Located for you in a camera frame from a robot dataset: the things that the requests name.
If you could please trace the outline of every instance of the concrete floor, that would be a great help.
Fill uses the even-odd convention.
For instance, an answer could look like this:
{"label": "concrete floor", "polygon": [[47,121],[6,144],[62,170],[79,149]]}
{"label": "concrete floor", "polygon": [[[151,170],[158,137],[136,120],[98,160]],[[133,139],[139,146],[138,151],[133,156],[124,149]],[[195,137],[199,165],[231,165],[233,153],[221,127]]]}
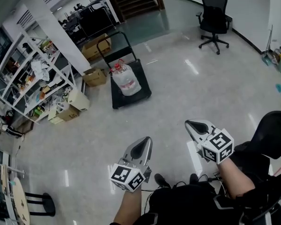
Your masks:
{"label": "concrete floor", "polygon": [[[236,34],[219,37],[230,43],[229,49],[220,45],[221,55],[213,44],[199,49],[200,31],[191,27],[135,45],[152,90],[149,100],[113,110],[108,78],[105,85],[88,88],[91,107],[79,118],[58,125],[42,121],[24,142],[16,140],[14,152],[21,145],[17,167],[27,172],[22,179],[26,191],[49,193],[57,207],[55,217],[32,217],[32,224],[109,224],[123,191],[111,190],[108,165],[141,137],[153,139],[152,174],[161,173],[174,185],[197,170],[187,146],[186,119],[207,119],[226,128],[237,145],[252,138],[267,112],[281,110],[275,87],[281,74]],[[98,65],[107,67],[103,61]],[[202,174],[211,176],[215,165],[200,161]],[[281,158],[272,164],[277,171]],[[143,188],[157,188],[153,177]],[[143,192],[143,205],[148,194]],[[31,210],[42,211],[37,205]]]}

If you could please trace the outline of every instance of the forearm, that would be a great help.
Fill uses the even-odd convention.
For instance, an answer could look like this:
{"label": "forearm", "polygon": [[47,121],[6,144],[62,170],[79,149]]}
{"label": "forearm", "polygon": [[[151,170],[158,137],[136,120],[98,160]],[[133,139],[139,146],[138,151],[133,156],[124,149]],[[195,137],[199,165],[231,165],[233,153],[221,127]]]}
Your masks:
{"label": "forearm", "polygon": [[141,186],[133,193],[125,191],[122,204],[114,218],[115,223],[133,225],[141,216]]}
{"label": "forearm", "polygon": [[220,163],[218,168],[233,199],[255,188],[252,180],[240,171],[230,158]]}

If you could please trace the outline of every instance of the staircase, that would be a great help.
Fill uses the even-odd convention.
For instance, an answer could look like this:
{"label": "staircase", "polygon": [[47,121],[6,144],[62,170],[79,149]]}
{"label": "staircase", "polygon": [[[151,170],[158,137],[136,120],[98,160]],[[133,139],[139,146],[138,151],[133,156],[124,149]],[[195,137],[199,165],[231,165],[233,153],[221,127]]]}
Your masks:
{"label": "staircase", "polygon": [[116,2],[125,19],[158,10],[153,0],[116,0]]}

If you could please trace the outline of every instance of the bottle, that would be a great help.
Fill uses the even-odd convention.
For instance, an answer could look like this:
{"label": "bottle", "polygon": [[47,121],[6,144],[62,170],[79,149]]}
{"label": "bottle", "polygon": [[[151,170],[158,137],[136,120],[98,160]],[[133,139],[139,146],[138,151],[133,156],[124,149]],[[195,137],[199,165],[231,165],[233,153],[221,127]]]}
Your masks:
{"label": "bottle", "polygon": [[118,85],[118,87],[121,89],[124,96],[132,96],[133,94],[141,90],[139,81],[134,75],[134,72],[132,71],[131,67],[127,64],[120,64],[118,62],[114,66],[112,78],[114,82]]}

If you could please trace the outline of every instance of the foot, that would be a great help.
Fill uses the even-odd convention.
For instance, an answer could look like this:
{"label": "foot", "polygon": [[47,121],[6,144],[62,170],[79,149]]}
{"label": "foot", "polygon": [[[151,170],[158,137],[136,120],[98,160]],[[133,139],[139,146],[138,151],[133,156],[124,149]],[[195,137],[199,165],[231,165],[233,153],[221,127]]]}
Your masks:
{"label": "foot", "polygon": [[197,176],[197,174],[193,173],[191,174],[190,178],[189,178],[189,184],[197,184],[199,182],[199,178]]}
{"label": "foot", "polygon": [[166,188],[170,188],[170,185],[165,181],[164,177],[162,175],[160,175],[159,173],[156,173],[155,176],[155,182],[160,186],[160,187],[166,187]]}

